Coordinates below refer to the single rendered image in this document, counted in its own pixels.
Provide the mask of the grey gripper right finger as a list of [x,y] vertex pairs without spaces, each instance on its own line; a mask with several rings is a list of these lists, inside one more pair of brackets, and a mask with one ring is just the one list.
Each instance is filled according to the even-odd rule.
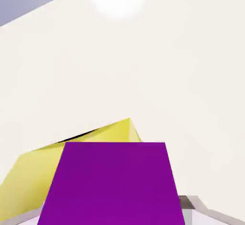
[[185,225],[245,225],[245,222],[207,208],[196,195],[179,195]]

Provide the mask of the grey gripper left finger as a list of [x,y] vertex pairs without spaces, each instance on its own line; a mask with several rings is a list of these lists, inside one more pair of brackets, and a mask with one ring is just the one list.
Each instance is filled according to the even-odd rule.
[[31,220],[35,217],[38,217],[41,214],[43,204],[34,210],[27,211],[25,213],[22,213],[20,215],[14,216],[12,218],[9,218],[4,221],[4,225],[18,225],[20,223],[26,222],[28,220]]

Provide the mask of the large yellow box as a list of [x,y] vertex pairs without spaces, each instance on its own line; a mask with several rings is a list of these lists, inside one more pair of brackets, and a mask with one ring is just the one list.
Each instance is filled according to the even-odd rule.
[[0,185],[0,225],[44,204],[66,142],[140,142],[127,118],[18,157]]

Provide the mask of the small purple cube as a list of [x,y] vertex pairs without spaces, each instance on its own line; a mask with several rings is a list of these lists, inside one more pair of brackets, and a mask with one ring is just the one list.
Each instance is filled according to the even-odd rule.
[[185,225],[164,143],[66,143],[37,225]]

